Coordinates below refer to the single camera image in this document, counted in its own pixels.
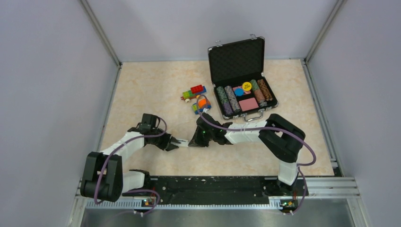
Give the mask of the white remote control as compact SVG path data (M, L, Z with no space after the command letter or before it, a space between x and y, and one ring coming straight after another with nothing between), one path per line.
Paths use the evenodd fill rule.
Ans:
M174 144L179 147L188 147L189 141L188 140L178 140L178 142L176 142Z

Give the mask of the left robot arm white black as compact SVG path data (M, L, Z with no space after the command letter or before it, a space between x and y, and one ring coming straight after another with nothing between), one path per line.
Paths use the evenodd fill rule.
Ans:
M123 164L136 151L146 145L154 145L162 151L186 147L186 140L178 140L166 129L159 128L164 120L153 114L145 113L141 122L127 130L125 135L110 147L100 152L90 152L86 158L81 178L80 194L102 201L117 201L121 196L150 193L150 175L144 170L130 170L123 173Z

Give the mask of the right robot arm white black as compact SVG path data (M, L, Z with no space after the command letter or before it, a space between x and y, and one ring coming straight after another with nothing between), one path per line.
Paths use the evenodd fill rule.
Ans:
M210 141L220 145L262 143L279 160L278 191L290 195L296 189L297 160L301 148L306 146L305 133L285 118L271 114L267 120L260 122L220 124L204 113L196 124L190 147L208 147Z

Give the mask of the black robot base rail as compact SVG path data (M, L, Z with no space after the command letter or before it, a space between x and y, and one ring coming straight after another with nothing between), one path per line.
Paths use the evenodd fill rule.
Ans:
M284 196L288 199L280 206L295 209L298 197L308 194L305 179L288 186L265 176L153 176L122 195L154 197L161 205L266 205Z

